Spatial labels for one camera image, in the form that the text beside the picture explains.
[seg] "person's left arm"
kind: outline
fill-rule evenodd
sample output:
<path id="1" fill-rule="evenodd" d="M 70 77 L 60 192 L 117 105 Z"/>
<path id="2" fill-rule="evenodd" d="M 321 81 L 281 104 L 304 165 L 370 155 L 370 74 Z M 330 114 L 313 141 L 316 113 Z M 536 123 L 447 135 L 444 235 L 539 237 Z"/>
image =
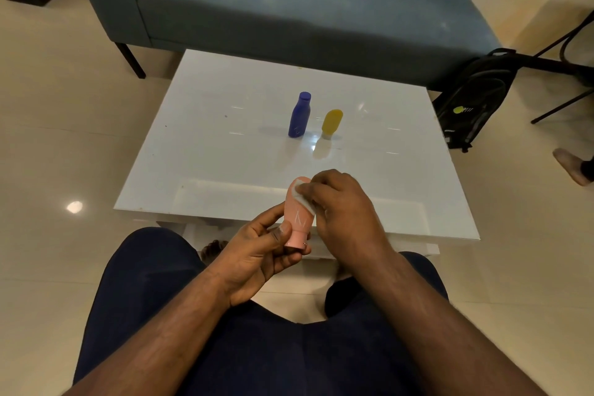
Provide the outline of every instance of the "person's left arm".
<path id="1" fill-rule="evenodd" d="M 243 226 L 210 266 L 64 396 L 174 395 L 227 309 L 301 260 L 301 252 L 283 247 L 290 223 L 268 231 L 284 207 L 272 207 Z"/>

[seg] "blue sofa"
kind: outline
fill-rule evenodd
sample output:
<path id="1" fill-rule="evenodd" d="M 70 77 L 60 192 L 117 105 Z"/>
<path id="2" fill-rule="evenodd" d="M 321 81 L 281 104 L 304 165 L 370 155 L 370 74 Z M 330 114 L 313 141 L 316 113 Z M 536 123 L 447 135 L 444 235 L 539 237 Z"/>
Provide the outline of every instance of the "blue sofa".
<path id="1" fill-rule="evenodd" d="M 471 0 L 90 0 L 108 37 L 440 89 L 499 47 Z M 136 63 L 135 70 L 142 77 Z"/>

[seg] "pink bottle cap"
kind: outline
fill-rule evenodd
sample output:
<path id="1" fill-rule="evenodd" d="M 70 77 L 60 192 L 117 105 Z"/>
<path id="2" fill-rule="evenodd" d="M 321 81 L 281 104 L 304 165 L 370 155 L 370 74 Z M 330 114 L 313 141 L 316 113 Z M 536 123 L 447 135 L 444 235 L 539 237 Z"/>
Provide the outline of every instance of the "pink bottle cap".
<path id="1" fill-rule="evenodd" d="M 291 238 L 289 238 L 289 241 L 287 241 L 287 244 L 285 244 L 286 246 L 289 246 L 291 248 L 295 248 L 295 249 L 305 249 L 305 247 L 307 246 L 307 232 L 298 232 L 296 230 L 293 230 L 293 233 L 291 233 Z"/>

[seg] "purple bottle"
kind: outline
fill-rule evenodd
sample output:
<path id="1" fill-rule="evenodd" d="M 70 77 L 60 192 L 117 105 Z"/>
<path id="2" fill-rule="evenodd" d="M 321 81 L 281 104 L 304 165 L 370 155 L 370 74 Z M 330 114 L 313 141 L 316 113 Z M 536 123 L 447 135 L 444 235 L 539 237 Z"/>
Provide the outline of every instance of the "purple bottle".
<path id="1" fill-rule="evenodd" d="M 307 122 L 309 120 L 309 113 L 311 109 L 309 107 L 309 101 L 311 100 L 311 94 L 308 92 L 302 92 L 299 94 L 299 100 L 297 105 L 293 108 L 293 115 L 291 115 L 291 123 L 289 124 L 289 136 L 292 138 L 298 138 L 303 136 Z"/>

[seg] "white wipe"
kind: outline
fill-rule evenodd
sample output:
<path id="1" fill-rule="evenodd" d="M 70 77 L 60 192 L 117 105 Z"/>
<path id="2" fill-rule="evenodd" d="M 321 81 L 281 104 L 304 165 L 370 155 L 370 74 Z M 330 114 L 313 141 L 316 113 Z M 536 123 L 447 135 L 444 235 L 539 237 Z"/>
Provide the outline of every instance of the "white wipe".
<path id="1" fill-rule="evenodd" d="M 300 195 L 295 190 L 299 185 L 302 185 L 303 183 L 307 183 L 307 182 L 297 179 L 297 182 L 295 182 L 295 184 L 293 185 L 293 188 L 291 189 L 291 196 L 293 196 L 297 202 L 299 202 L 301 205 L 303 205 L 305 208 L 307 208 L 308 212 L 310 212 L 312 215 L 316 216 L 316 209 L 313 207 L 313 205 L 311 205 L 307 200 L 305 200 L 305 198 L 302 195 Z"/>

